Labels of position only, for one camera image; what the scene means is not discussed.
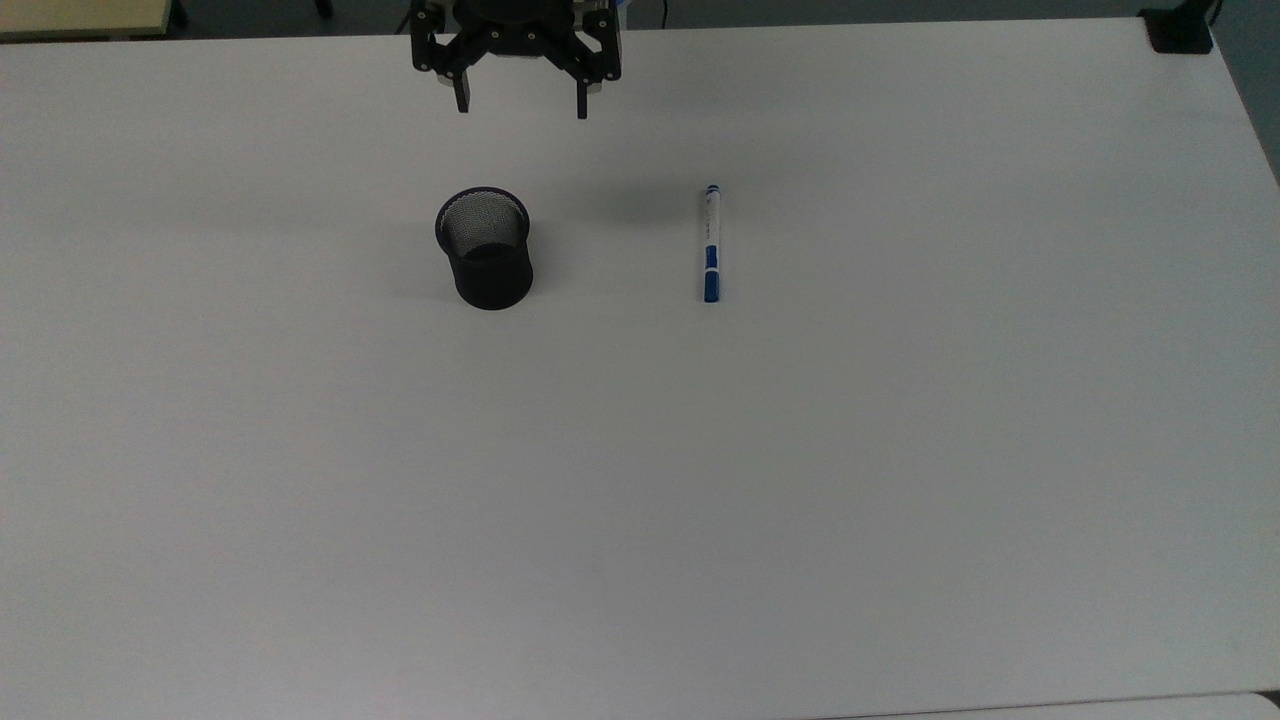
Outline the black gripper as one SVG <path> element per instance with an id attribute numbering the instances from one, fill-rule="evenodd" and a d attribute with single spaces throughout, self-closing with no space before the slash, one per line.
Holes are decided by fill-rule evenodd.
<path id="1" fill-rule="evenodd" d="M 451 18 L 458 33 L 442 44 Z M 591 1 L 410 5 L 413 68 L 448 85 L 460 113 L 470 110 L 468 69 L 483 56 L 544 56 L 573 79 L 576 117 L 585 120 L 589 95 L 622 76 L 620 35 L 620 9 Z"/>

